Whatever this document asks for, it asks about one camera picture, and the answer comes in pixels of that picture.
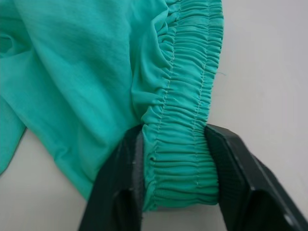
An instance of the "shirred fabric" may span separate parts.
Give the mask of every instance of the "shirred fabric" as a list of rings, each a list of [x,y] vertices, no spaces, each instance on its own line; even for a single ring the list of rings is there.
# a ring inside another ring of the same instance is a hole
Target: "shirred fabric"
[[[169,0],[141,40],[132,93],[144,123],[145,210],[217,203],[204,127],[222,36],[219,0]]]
[[[217,203],[203,130],[220,0],[0,4],[0,173],[26,126],[88,198],[125,131],[142,123],[144,210]]]

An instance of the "turquoise garment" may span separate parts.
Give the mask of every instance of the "turquoise garment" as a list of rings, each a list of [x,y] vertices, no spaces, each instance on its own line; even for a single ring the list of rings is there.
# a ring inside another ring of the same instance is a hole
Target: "turquoise garment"
[[[220,0],[0,3],[0,173],[27,127],[88,198],[125,131],[142,123],[144,210],[217,203],[203,130]]]

